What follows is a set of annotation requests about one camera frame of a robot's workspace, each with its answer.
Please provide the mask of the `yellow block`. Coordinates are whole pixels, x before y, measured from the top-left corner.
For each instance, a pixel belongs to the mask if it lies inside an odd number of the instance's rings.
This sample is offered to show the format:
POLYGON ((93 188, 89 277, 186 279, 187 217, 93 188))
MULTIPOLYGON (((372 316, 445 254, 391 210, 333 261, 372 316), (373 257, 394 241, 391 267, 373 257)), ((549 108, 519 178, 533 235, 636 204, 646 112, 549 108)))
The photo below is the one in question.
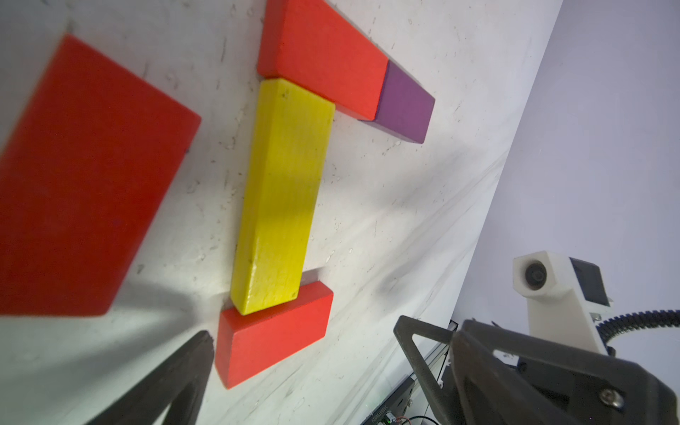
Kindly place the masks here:
POLYGON ((242 315, 299 294, 335 112, 285 79, 260 85, 230 290, 242 315))

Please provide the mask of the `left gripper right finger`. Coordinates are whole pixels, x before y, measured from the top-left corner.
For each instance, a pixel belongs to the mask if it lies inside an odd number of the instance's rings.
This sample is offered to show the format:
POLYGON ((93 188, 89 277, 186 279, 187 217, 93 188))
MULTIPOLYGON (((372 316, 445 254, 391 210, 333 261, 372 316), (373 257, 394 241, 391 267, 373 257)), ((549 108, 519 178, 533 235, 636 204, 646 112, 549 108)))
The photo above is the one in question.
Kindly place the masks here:
POLYGON ((466 321, 453 375, 469 424, 677 424, 678 398, 637 363, 466 321))

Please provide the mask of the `purple block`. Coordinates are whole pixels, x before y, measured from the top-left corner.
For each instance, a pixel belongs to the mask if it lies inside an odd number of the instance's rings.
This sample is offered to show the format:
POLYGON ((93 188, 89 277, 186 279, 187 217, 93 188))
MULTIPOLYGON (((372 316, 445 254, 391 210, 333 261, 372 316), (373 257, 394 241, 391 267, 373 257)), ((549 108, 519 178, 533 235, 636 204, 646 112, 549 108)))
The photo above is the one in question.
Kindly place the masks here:
POLYGON ((422 145, 435 102, 435 97, 389 60, 375 118, 367 124, 406 142, 422 145))

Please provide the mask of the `red block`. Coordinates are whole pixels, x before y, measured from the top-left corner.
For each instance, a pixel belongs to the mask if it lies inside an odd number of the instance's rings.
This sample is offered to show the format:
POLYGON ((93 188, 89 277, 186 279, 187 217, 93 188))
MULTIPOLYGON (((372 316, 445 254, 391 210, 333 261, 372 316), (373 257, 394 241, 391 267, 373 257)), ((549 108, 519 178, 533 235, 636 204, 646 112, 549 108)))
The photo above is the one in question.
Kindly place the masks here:
POLYGON ((201 119, 64 37, 1 157, 1 312, 113 304, 201 119))
POLYGON ((324 1, 268 0, 257 71, 283 78, 353 118, 375 118, 389 60, 324 1))
POLYGON ((322 282, 303 286, 297 299, 241 315, 221 312, 215 366, 222 384, 232 389, 324 338, 333 291, 322 282))

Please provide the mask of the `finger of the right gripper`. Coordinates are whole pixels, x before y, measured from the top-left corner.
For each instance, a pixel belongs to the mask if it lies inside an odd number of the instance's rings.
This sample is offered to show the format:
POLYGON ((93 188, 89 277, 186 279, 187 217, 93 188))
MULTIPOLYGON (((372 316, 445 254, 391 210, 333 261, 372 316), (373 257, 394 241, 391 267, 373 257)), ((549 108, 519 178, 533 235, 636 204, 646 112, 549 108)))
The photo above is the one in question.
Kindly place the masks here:
POLYGON ((422 336, 425 339, 449 346, 453 337, 453 331, 401 315, 397 320, 393 333, 413 368, 423 388, 426 400, 428 400, 431 410, 439 423, 466 424, 467 421, 462 410, 460 393, 456 384, 453 385, 451 391, 442 389, 414 343, 414 336, 422 336))

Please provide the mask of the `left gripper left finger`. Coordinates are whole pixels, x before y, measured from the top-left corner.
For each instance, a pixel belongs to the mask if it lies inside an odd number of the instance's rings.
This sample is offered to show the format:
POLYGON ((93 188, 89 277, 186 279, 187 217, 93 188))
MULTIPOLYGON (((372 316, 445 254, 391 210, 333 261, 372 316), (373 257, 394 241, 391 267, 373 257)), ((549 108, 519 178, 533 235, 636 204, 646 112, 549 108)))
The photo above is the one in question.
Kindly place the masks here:
POLYGON ((214 363, 214 339, 202 330, 182 345, 91 424, 194 424, 214 363))

